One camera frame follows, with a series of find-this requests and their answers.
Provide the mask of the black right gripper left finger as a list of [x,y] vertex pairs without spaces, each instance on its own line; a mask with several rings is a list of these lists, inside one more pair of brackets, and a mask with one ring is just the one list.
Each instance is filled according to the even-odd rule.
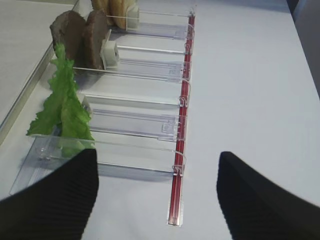
[[97,151],[84,149],[0,202],[2,240],[80,240],[99,189]]

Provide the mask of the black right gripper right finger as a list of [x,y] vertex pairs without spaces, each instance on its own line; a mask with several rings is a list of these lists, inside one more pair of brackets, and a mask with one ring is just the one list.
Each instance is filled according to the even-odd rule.
[[320,208],[275,184],[230,151],[220,153],[218,202],[234,240],[318,240]]

